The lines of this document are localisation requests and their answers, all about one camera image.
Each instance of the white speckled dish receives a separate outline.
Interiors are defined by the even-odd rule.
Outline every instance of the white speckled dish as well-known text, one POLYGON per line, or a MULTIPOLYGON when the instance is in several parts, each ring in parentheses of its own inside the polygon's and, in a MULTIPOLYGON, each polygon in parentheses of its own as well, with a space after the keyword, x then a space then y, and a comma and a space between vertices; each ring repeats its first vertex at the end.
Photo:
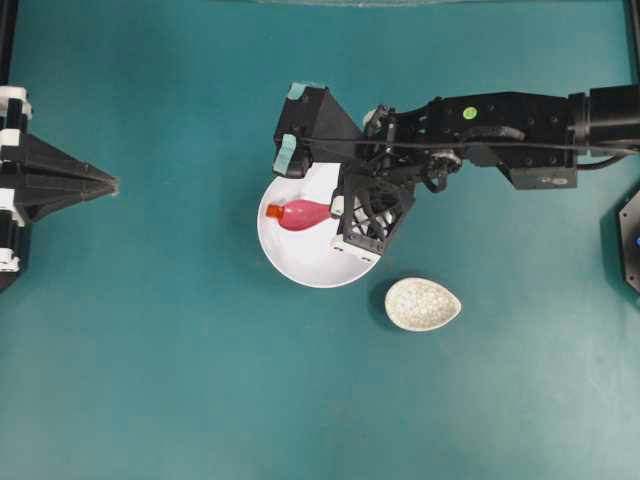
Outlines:
POLYGON ((394 283, 384 306, 393 323, 412 332, 440 328, 462 311, 462 303, 453 293, 425 278, 404 278, 394 283))

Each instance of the teal tape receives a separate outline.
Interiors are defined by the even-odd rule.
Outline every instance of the teal tape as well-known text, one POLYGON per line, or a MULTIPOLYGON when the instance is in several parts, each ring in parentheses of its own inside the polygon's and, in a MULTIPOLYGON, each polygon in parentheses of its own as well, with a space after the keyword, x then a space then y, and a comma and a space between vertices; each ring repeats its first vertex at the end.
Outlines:
POLYGON ((306 83, 293 82, 291 84, 291 88, 289 88, 289 93, 287 93, 287 98, 289 100, 299 100, 300 97, 302 96, 302 94, 304 93, 304 89, 307 88, 307 87, 325 88, 325 86, 322 85, 321 83, 315 83, 315 82, 306 82, 306 83))
POLYGON ((285 133, 282 136, 282 145, 280 146, 278 155, 276 155, 276 159, 273 161, 273 171, 281 175, 286 175, 295 150, 296 137, 289 133, 285 133))

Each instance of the green dot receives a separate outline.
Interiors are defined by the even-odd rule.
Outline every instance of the green dot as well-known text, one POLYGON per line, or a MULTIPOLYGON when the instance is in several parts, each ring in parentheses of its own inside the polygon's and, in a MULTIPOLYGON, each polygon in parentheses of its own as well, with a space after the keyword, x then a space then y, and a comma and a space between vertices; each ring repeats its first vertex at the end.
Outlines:
POLYGON ((473 120, 478 116, 478 109, 476 107, 467 107, 464 109, 464 112, 462 112, 462 116, 465 120, 473 120))

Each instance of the black mechanical part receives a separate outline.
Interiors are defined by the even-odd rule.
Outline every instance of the black mechanical part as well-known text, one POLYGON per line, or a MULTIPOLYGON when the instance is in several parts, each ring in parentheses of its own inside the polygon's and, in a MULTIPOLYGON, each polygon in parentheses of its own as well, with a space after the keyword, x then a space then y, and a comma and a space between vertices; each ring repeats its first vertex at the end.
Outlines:
POLYGON ((115 178, 27 133, 26 92, 5 87, 17 12, 18 0, 0 0, 0 89, 6 102, 0 115, 0 292, 28 266, 32 223, 117 192, 115 178))
MULTIPOLYGON (((446 189, 463 160, 496 167, 516 189, 577 186, 577 172, 612 165, 640 143, 638 86, 593 89, 569 97, 517 92, 435 98, 399 113, 381 105, 367 115, 362 133, 327 89, 307 87, 307 100, 287 100, 274 140, 296 139, 296 155, 341 163, 334 199, 343 213, 345 242, 384 254, 424 183, 446 189), (579 154, 614 155, 578 164, 579 154)), ((301 178, 306 169, 287 170, 301 178)))
MULTIPOLYGON (((285 134, 296 138, 362 138, 360 129, 338 105, 328 88, 309 86, 298 99, 285 100, 273 137, 276 151, 280 150, 285 134)), ((352 143, 335 145, 330 151, 322 145, 298 146, 286 172, 274 170, 274 173, 286 178, 304 178, 313 162, 341 163, 354 158, 356 146, 352 143)))
POLYGON ((640 0, 628 0, 626 5, 627 23, 631 33, 631 57, 634 81, 640 81, 640 0))
POLYGON ((618 225, 624 279, 640 293, 640 192, 618 212, 618 225))

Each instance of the orange bottle cap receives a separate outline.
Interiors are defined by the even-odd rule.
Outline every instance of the orange bottle cap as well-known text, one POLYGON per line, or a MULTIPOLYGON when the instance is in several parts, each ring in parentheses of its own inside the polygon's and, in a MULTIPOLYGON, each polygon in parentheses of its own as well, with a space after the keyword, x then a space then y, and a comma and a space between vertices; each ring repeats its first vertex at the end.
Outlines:
POLYGON ((269 205, 267 207, 267 217, 269 218, 277 218, 280 220, 284 215, 284 207, 280 205, 269 205))

